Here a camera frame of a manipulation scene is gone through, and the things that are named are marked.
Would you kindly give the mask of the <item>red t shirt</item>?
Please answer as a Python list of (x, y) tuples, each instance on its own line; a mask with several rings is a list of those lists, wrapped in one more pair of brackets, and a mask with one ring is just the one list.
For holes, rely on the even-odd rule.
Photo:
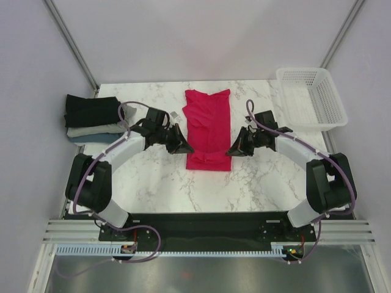
[(194, 152), (187, 155), (188, 170), (229, 172), (232, 159), (226, 155), (231, 147), (230, 90), (207, 94), (185, 91), (188, 143)]

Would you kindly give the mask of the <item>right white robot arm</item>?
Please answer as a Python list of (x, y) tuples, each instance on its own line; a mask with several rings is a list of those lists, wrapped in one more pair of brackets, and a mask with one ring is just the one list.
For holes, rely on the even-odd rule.
[(306, 226), (329, 214), (352, 213), (356, 188), (348, 158), (342, 153), (322, 153), (301, 140), (290, 128), (278, 126), (273, 113), (247, 116), (257, 127), (242, 127), (228, 156), (253, 156), (256, 148), (269, 148), (291, 159), (305, 171), (305, 200), (287, 212), (280, 224), (281, 236), (294, 240)]

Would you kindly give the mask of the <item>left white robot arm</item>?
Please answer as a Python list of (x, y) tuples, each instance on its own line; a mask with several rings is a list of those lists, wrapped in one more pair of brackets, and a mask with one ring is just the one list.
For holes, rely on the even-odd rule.
[(128, 221), (129, 213), (112, 199), (112, 175), (133, 156), (155, 144), (164, 145), (169, 154), (194, 152), (178, 123), (167, 112), (151, 107), (145, 118), (130, 126), (105, 150), (93, 156), (77, 154), (65, 190), (74, 215), (95, 216), (113, 226), (119, 239), (131, 238), (134, 225)]

